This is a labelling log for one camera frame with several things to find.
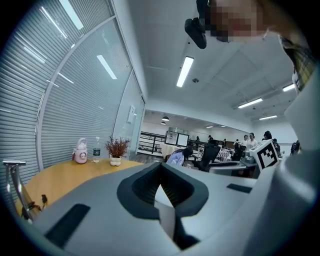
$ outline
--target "curved table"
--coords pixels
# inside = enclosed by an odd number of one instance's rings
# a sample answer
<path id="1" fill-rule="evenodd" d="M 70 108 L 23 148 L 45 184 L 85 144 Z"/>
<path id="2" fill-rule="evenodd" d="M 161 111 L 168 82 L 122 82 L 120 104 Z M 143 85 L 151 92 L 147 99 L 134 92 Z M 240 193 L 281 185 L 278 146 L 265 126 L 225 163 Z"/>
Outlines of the curved table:
<path id="1" fill-rule="evenodd" d="M 98 163 L 88 159 L 84 164 L 67 161 L 39 172 L 25 185 L 25 188 L 36 205 L 42 207 L 41 195 L 46 195 L 48 199 L 46 206 L 49 206 L 92 178 L 141 165 L 143 163 L 124 159 L 121 160 L 120 166 L 111 166 L 110 159 L 100 159 Z M 15 206 L 18 213 L 21 214 L 20 200 L 17 200 Z"/>

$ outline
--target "pink kettle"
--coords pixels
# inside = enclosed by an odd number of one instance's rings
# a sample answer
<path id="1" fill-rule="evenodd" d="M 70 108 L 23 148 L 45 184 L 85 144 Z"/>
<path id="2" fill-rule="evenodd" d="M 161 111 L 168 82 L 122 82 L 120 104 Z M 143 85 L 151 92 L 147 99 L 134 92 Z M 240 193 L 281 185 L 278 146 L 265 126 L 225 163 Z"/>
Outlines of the pink kettle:
<path id="1" fill-rule="evenodd" d="M 76 148 L 74 152 L 74 160 L 78 164 L 85 164 L 88 160 L 87 155 L 88 155 L 87 139 L 81 138 L 78 140 L 78 143 L 76 144 Z"/>

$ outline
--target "ceiling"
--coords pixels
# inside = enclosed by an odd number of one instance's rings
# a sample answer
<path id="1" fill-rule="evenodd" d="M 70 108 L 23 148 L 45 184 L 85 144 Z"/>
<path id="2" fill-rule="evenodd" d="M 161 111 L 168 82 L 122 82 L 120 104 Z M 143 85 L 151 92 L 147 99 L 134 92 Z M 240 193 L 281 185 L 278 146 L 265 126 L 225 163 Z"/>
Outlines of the ceiling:
<path id="1" fill-rule="evenodd" d="M 186 116 L 162 113 L 157 111 L 146 110 L 144 114 L 144 122 L 152 124 L 161 124 L 163 122 L 162 118 L 167 116 L 169 121 L 164 121 L 167 126 L 179 128 L 183 130 L 194 130 L 194 129 L 205 129 L 208 126 L 220 127 L 220 124 L 212 123 L 204 120 L 199 120 L 195 118 L 190 118 Z"/>
<path id="2" fill-rule="evenodd" d="M 204 108 L 206 101 L 217 101 L 251 121 L 283 116 L 295 99 L 295 90 L 282 91 L 292 83 L 293 66 L 276 34 L 248 43 L 207 37 L 207 48 L 199 49 L 184 31 L 185 20 L 197 16 L 195 0 L 129 2 L 151 99 L 169 91 L 172 99 L 197 97 Z M 186 56 L 194 62 L 179 88 L 176 83 Z M 260 97 L 263 102 L 237 108 Z"/>

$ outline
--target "black slot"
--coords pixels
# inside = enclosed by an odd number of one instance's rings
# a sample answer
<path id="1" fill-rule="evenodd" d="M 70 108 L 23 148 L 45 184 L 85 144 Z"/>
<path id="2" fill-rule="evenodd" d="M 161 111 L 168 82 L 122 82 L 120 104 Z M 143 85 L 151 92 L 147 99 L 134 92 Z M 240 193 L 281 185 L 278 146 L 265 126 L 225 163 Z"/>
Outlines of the black slot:
<path id="1" fill-rule="evenodd" d="M 45 237 L 63 248 L 79 224 L 82 222 L 88 211 L 89 206 L 84 204 L 75 204 L 45 235 Z"/>
<path id="2" fill-rule="evenodd" d="M 233 184 L 233 183 L 229 184 L 226 187 L 228 189 L 240 191 L 240 192 L 247 193 L 247 194 L 249 194 L 251 192 L 251 190 L 252 190 L 252 187 L 241 186 L 241 185 L 237 185 L 237 184 Z"/>

